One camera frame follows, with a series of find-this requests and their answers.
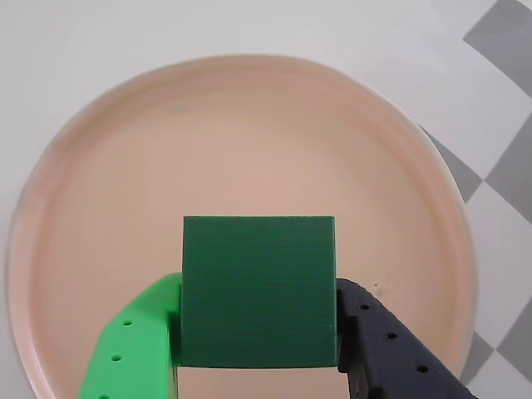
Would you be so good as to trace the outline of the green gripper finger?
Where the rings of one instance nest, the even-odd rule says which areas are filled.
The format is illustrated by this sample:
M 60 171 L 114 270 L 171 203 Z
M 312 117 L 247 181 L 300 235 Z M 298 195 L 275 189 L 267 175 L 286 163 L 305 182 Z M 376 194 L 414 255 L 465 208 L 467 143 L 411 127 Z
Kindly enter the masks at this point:
M 101 330 L 80 398 L 177 398 L 181 365 L 180 273 L 126 305 Z

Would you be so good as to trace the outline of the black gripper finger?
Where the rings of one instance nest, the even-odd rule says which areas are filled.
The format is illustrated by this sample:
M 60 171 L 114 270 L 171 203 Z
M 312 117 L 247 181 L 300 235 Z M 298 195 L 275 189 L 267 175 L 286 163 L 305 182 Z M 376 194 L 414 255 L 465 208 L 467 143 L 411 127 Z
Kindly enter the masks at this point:
M 337 370 L 351 398 L 474 396 L 378 299 L 344 278 L 337 280 Z

